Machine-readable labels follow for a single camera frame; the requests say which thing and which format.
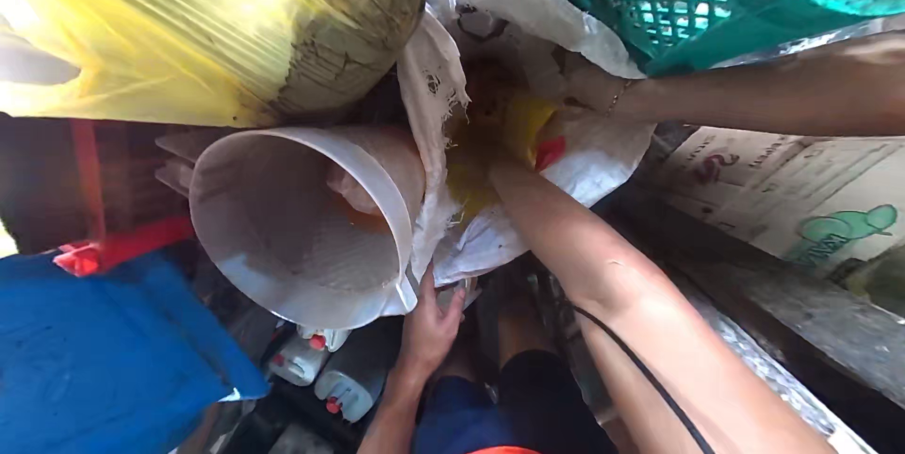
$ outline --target shorts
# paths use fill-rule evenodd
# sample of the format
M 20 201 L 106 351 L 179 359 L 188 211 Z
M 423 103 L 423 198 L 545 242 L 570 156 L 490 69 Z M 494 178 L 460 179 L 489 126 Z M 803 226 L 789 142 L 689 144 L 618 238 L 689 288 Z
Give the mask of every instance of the shorts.
M 508 446 L 540 454 L 617 453 L 558 356 L 530 350 L 512 357 L 500 371 L 499 390 L 493 404 L 481 384 L 458 376 L 437 380 L 412 452 L 468 454 Z

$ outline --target red cap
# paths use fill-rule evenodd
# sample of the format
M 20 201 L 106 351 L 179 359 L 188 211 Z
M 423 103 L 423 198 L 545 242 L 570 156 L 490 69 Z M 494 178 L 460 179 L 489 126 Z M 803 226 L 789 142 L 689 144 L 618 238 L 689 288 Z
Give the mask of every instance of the red cap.
M 327 412 L 330 413 L 339 413 L 342 410 L 342 403 L 337 402 L 336 396 L 330 396 L 327 398 Z
M 320 351 L 324 349 L 324 346 L 327 346 L 327 338 L 319 333 L 315 333 L 311 336 L 311 339 L 308 340 L 308 344 L 311 348 Z

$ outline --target black strap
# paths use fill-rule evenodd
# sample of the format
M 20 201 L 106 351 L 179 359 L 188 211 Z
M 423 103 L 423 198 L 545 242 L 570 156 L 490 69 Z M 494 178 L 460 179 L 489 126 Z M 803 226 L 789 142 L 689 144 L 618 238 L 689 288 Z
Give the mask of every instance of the black strap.
M 625 344 L 625 342 L 617 335 L 617 333 L 610 330 L 610 327 L 606 326 L 604 324 L 604 322 L 601 322 L 593 314 L 589 313 L 588 311 L 585 311 L 581 307 L 578 307 L 577 305 L 572 305 L 572 308 L 574 308 L 577 312 L 579 312 L 582 316 L 584 316 L 588 320 L 591 320 L 592 322 L 594 322 L 595 325 L 600 327 L 604 332 L 606 332 L 607 335 L 609 335 L 611 338 L 613 338 L 613 341 L 617 342 L 619 347 L 622 348 L 623 352 L 625 352 L 625 354 L 628 356 L 628 358 L 632 359 L 632 362 L 634 362 L 634 365 L 638 366 L 638 369 L 641 370 L 641 373 L 644 375 L 644 377 L 647 378 L 648 381 L 650 381 L 650 384 L 653 385 L 653 388 L 656 389 L 658 392 L 660 392 L 660 395 L 663 398 L 663 401 L 665 401 L 666 404 L 670 405 L 670 408 L 673 410 L 673 413 L 675 413 L 676 417 L 678 417 L 679 420 L 682 421 L 682 424 L 685 426 L 685 429 L 688 430 L 688 433 L 691 435 L 691 437 L 694 438 L 695 443 L 698 444 L 700 451 L 703 452 L 704 454 L 715 454 L 713 451 L 713 448 L 710 448 L 710 444 L 708 444 L 707 440 L 704 439 L 704 436 L 700 434 L 700 431 L 698 431 L 697 426 L 695 426 L 694 422 L 692 422 L 691 419 L 689 419 L 688 415 L 685 414 L 685 411 L 682 409 L 682 407 L 679 406 L 679 403 L 675 402 L 675 400 L 673 399 L 673 396 L 671 396 L 670 393 L 668 391 L 666 391 L 665 388 L 663 388 L 662 383 L 657 379 L 657 377 L 654 376 L 653 373 L 650 372 L 649 369 L 647 369 L 647 366 L 644 365 L 643 362 L 641 362 L 641 359 L 638 358 L 638 355 L 634 354 L 632 349 L 629 348 L 627 344 Z

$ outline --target leg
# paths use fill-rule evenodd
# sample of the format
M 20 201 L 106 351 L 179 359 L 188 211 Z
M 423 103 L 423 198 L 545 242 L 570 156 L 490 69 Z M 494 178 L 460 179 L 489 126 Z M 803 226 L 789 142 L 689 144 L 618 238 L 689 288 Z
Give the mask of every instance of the leg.
M 608 111 L 622 90 L 623 80 L 599 69 L 568 74 L 572 96 L 598 111 Z M 888 32 L 762 64 L 640 81 L 619 96 L 611 116 L 781 134 L 902 135 L 903 81 L 905 32 Z
M 415 454 L 466 454 L 515 445 L 490 396 L 474 382 L 468 350 L 457 340 L 429 386 L 424 412 L 414 433 Z
M 556 355 L 526 296 L 500 311 L 500 409 L 520 447 L 545 454 L 616 453 Z

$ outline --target forearm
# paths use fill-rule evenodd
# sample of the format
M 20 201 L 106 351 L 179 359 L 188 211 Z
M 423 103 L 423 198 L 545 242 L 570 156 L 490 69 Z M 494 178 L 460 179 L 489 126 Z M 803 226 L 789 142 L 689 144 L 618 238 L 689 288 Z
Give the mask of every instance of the forearm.
M 490 178 L 519 235 L 559 278 L 573 303 L 609 317 L 639 300 L 681 298 L 655 264 L 543 177 L 500 161 L 492 166 Z M 638 273 L 637 283 L 624 286 L 619 280 L 601 278 L 621 265 Z
M 612 116 L 781 134 L 902 135 L 903 80 L 905 35 L 883 33 L 763 64 L 641 81 Z
M 730 352 L 669 278 L 602 219 L 517 165 L 492 168 L 491 180 L 518 232 L 569 299 L 631 347 L 717 452 L 830 451 Z M 596 325 L 579 322 L 641 451 L 694 452 L 684 426 L 634 363 Z
M 387 387 L 358 454 L 402 454 L 412 445 L 414 417 L 424 390 L 424 378 L 393 368 Z

